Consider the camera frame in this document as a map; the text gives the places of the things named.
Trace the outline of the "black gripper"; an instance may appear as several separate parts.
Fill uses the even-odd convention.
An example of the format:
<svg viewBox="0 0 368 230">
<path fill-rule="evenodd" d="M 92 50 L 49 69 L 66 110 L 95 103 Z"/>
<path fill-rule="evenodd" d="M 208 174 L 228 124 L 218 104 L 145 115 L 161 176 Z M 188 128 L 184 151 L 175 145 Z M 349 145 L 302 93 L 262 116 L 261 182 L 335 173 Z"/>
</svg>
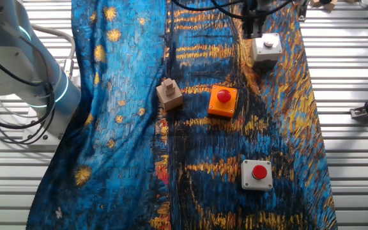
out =
<svg viewBox="0 0 368 230">
<path fill-rule="evenodd" d="M 269 12 L 269 0 L 244 0 L 241 10 L 242 20 L 245 20 L 245 38 L 262 37 L 262 22 L 266 19 L 265 13 Z M 249 19 L 258 15 L 258 19 Z"/>
</svg>

